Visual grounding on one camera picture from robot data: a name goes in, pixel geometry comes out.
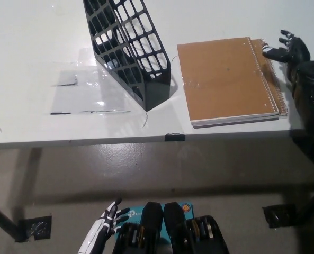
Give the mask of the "white and black left hand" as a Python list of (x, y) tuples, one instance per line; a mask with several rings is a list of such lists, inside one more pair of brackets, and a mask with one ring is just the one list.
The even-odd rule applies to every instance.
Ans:
[(102, 215), (93, 223), (78, 253), (103, 253), (106, 242), (121, 229), (120, 223), (129, 219), (130, 208), (119, 209), (122, 198), (113, 201)]

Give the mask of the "black right hand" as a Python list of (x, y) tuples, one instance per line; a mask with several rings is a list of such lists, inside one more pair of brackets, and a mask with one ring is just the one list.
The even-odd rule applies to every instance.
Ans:
[(310, 61), (310, 52), (300, 37), (296, 37), (287, 30), (281, 30), (280, 33), (285, 36), (285, 38), (279, 38), (279, 42), (284, 44), (285, 48), (273, 48), (265, 43), (262, 47), (262, 55), (265, 58), (295, 65)]

